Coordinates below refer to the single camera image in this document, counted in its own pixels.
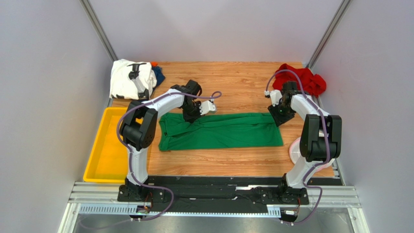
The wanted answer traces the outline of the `green t shirt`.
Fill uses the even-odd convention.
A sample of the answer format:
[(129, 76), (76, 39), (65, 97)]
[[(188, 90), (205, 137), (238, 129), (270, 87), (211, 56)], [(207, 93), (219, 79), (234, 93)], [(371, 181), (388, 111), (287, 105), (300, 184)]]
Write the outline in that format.
[(193, 123), (181, 114), (167, 113), (159, 120), (160, 151), (281, 147), (281, 132), (269, 113), (203, 116)]

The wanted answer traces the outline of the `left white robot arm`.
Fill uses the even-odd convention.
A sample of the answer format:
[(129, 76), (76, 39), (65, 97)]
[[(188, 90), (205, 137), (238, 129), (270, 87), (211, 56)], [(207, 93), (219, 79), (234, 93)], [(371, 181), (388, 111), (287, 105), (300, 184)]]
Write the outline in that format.
[(183, 112), (183, 119), (193, 123), (202, 116), (200, 84), (189, 80), (186, 85), (174, 85), (166, 93), (153, 100), (130, 103), (127, 112), (120, 120), (118, 138), (129, 151), (126, 186), (140, 186), (148, 179), (148, 147), (155, 137), (158, 119), (175, 108)]

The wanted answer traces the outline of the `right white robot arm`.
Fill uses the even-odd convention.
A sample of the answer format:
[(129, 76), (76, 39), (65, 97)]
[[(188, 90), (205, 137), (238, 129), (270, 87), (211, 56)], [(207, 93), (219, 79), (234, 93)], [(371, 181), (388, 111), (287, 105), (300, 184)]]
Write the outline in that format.
[(283, 188), (304, 188), (316, 170), (339, 157), (342, 145), (342, 118), (320, 108), (296, 82), (284, 83), (282, 90), (265, 90), (271, 100), (268, 111), (277, 127), (299, 115), (304, 125), (299, 142), (300, 157), (283, 176)]

